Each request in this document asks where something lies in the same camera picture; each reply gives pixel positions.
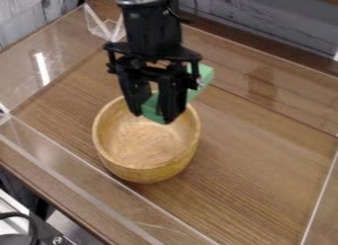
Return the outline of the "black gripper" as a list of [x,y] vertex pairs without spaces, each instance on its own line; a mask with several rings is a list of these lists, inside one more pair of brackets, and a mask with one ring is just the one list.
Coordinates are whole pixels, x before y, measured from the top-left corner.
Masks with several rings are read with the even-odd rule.
[[138,117],[152,97],[149,81],[158,82],[157,111],[172,123],[184,112],[186,88],[197,77],[200,54],[181,45],[177,0],[116,0],[126,40],[108,42],[109,69],[117,74],[129,112]]

